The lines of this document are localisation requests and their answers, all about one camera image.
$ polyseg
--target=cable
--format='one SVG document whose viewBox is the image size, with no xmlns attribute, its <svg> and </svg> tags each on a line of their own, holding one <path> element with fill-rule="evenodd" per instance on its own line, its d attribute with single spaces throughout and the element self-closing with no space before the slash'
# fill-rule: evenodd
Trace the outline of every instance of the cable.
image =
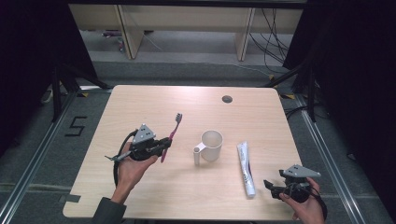
<svg viewBox="0 0 396 224">
<path fill-rule="evenodd" d="M 293 109 L 285 109 L 285 115 L 286 115 L 286 119 L 289 119 L 291 117 L 291 115 L 293 115 L 295 112 L 299 111 L 299 110 L 305 110 L 308 108 L 308 105 L 302 105 Z"/>
</svg>

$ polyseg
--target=table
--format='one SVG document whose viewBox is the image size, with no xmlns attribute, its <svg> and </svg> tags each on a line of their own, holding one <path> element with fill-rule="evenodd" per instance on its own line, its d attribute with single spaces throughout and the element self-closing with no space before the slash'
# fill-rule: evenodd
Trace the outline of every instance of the table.
<svg viewBox="0 0 396 224">
<path fill-rule="evenodd" d="M 231 96 L 230 103 L 222 101 Z M 278 95 L 273 89 L 183 86 L 117 86 L 92 138 L 70 192 L 67 217 L 92 217 L 102 197 L 114 191 L 113 162 L 128 133 L 146 123 L 167 137 L 183 114 L 164 163 L 145 173 L 126 201 L 125 217 L 196 220 L 285 220 L 291 208 L 271 197 L 262 183 L 284 186 L 279 169 L 301 164 Z M 194 165 L 201 134 L 215 129 L 224 143 L 217 161 Z M 236 145 L 247 141 L 256 196 L 245 193 Z"/>
</svg>

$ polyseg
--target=sleeve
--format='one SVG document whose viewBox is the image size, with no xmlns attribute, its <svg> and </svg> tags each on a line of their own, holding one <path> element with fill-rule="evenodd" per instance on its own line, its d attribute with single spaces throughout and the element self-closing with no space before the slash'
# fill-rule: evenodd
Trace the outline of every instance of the sleeve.
<svg viewBox="0 0 396 224">
<path fill-rule="evenodd" d="M 113 203 L 108 198 L 102 198 L 93 215 L 92 224 L 120 224 L 125 210 L 124 204 Z"/>
</svg>

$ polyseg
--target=human hand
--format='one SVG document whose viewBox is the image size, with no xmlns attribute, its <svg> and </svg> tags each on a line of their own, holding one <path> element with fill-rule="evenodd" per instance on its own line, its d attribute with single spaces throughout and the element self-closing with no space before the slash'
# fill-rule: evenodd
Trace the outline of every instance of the human hand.
<svg viewBox="0 0 396 224">
<path fill-rule="evenodd" d="M 130 146 L 130 142 L 126 143 L 122 153 L 129 150 Z M 111 201 L 121 204 L 125 203 L 131 190 L 156 160 L 158 160 L 158 156 L 151 156 L 145 161 L 134 161 L 129 156 L 124 158 L 119 164 L 119 182 Z"/>
<path fill-rule="evenodd" d="M 312 193 L 318 195 L 319 184 L 310 177 L 307 177 L 306 179 L 311 185 L 311 188 L 313 188 Z M 284 193 L 280 193 L 279 197 L 283 200 L 283 202 L 290 205 L 290 207 L 294 210 L 294 214 L 292 217 L 293 220 L 299 218 L 304 224 L 324 223 L 322 208 L 314 196 L 310 195 L 308 200 L 303 203 L 297 203 L 290 196 L 285 195 Z"/>
</svg>

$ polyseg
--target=black cable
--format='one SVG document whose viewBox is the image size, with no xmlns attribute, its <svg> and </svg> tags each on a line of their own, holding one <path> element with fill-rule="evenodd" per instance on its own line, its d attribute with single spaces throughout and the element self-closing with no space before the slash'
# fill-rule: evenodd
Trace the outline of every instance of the black cable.
<svg viewBox="0 0 396 224">
<path fill-rule="evenodd" d="M 314 106 L 316 105 L 322 105 L 322 103 L 314 103 Z M 286 119 L 289 119 L 291 117 L 291 115 L 293 115 L 295 112 L 299 111 L 299 110 L 305 110 L 308 108 L 308 105 L 302 105 L 293 109 L 285 109 L 285 115 L 286 115 Z"/>
<path fill-rule="evenodd" d="M 271 57 L 273 57 L 275 60 L 279 61 L 280 63 L 283 63 L 283 60 L 279 57 L 277 57 L 273 52 L 269 51 L 265 47 L 263 47 L 254 37 L 252 34 L 250 34 L 251 39 L 253 42 L 256 44 L 256 46 L 262 50 L 264 53 L 269 54 Z"/>
<path fill-rule="evenodd" d="M 275 14 L 275 15 L 274 15 L 274 19 L 273 19 L 273 23 L 276 24 L 276 22 L 275 22 L 276 8 L 273 8 L 273 14 Z M 286 46 L 282 41 L 279 40 L 279 38 L 277 38 L 277 32 L 275 32 L 275 33 L 273 32 L 274 28 L 271 28 L 271 25 L 270 25 L 270 23 L 269 23 L 269 21 L 268 21 L 266 15 L 265 15 L 265 12 L 264 12 L 264 9 L 263 9 L 263 8 L 262 8 L 262 15 L 264 16 L 265 20 L 267 21 L 267 24 L 268 24 L 268 26 L 269 26 L 271 32 L 275 35 L 274 38 L 276 39 L 276 42 L 278 42 L 280 45 L 283 45 L 284 48 L 289 49 L 288 46 Z"/>
<path fill-rule="evenodd" d="M 122 150 L 124 149 L 125 144 L 128 141 L 128 139 L 130 139 L 132 136 L 135 136 L 136 133 L 137 133 L 137 130 L 133 131 L 132 133 L 129 133 L 128 136 L 126 136 L 126 138 L 124 139 L 124 141 L 121 144 L 119 154 L 117 154 L 117 157 L 122 154 Z M 119 165 L 120 165 L 119 161 L 114 161 L 113 176 L 114 176 L 114 183 L 116 186 L 119 184 Z"/>
<path fill-rule="evenodd" d="M 277 37 L 277 31 L 276 31 L 276 9 L 273 8 L 273 24 L 272 25 L 268 21 L 268 18 L 265 15 L 265 12 L 264 12 L 263 8 L 262 8 L 262 15 L 264 16 L 264 18 L 265 18 L 265 20 L 267 22 L 267 25 L 270 28 L 270 32 L 271 32 L 268 40 L 263 35 L 262 35 L 262 37 L 267 41 L 267 43 L 270 42 L 271 36 L 274 37 L 274 39 L 276 40 L 276 43 L 277 43 L 277 45 L 274 44 L 274 46 L 278 47 L 279 53 L 280 53 L 280 55 L 282 56 L 282 58 L 284 60 L 284 58 L 286 57 L 286 54 L 283 51 L 283 48 L 282 48 L 281 45 L 283 45 L 283 47 L 285 47 L 286 49 L 289 49 L 289 48 L 285 44 L 283 44 L 283 42 L 280 41 L 279 38 Z"/>
</svg>

